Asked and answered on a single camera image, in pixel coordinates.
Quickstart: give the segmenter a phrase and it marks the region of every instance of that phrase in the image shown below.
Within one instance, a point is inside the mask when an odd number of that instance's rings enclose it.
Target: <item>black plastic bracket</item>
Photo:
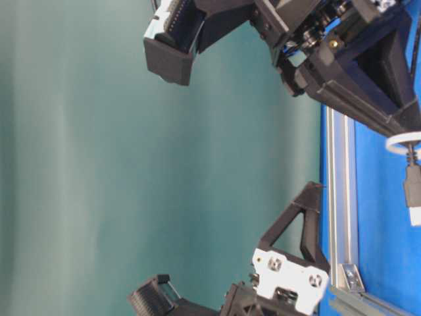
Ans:
[[[330,272],[328,260],[319,246],[319,216],[322,199],[321,184],[309,182],[303,191],[289,204],[287,209],[278,217],[276,222],[264,233],[258,248],[264,251],[275,251],[287,257],[289,261],[308,267],[310,265]],[[303,231],[300,250],[304,260],[285,251],[274,248],[273,245],[285,232],[298,214],[304,214]]]

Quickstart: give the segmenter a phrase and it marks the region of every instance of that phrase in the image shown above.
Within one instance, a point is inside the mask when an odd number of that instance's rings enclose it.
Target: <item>black 3d-printed part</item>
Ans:
[[[275,251],[287,257],[289,261],[302,265],[313,266],[329,274],[330,265],[322,253],[319,245],[319,216],[322,199],[321,184],[309,182],[303,191],[291,202],[287,209],[278,217],[276,222],[264,233],[258,248],[264,251]],[[274,248],[276,240],[285,232],[298,214],[304,214],[303,231],[300,250],[304,260],[287,252]]]
[[[184,298],[172,298],[161,286],[170,281],[169,275],[157,275],[143,283],[128,296],[137,316],[217,316],[218,312],[191,303]]]
[[[294,305],[277,299],[267,300],[244,284],[233,284],[220,316],[304,316]]]

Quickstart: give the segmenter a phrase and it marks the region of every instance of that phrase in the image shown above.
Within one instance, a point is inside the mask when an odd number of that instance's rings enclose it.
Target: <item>cable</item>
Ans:
[[[158,9],[158,3],[157,0],[151,0],[151,4],[152,4],[152,10],[155,13]]]
[[[412,82],[415,82],[416,64],[418,61],[418,51],[420,50],[420,38],[421,38],[421,13],[418,17],[418,25],[416,27],[416,33],[415,33],[414,51],[412,52],[412,62],[410,65],[410,76],[412,78]]]

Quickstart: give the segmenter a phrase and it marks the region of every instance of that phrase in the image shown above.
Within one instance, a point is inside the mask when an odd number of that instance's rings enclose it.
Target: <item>teal curtain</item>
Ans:
[[[146,69],[150,18],[148,0],[1,3],[4,316],[133,315],[126,295],[157,273],[219,308],[319,178],[319,106],[288,96],[249,25],[182,88]]]

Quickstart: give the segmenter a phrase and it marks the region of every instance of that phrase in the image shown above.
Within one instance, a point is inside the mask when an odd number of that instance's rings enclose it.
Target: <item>bolt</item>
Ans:
[[[329,42],[329,46],[331,48],[338,48],[339,47],[339,43],[336,40],[333,39],[332,41]]]
[[[322,285],[322,277],[320,275],[312,275],[309,278],[309,282],[313,288],[319,288]]]
[[[279,259],[270,258],[268,262],[268,268],[270,270],[277,272],[281,269],[281,266],[282,266],[282,261],[280,261]]]

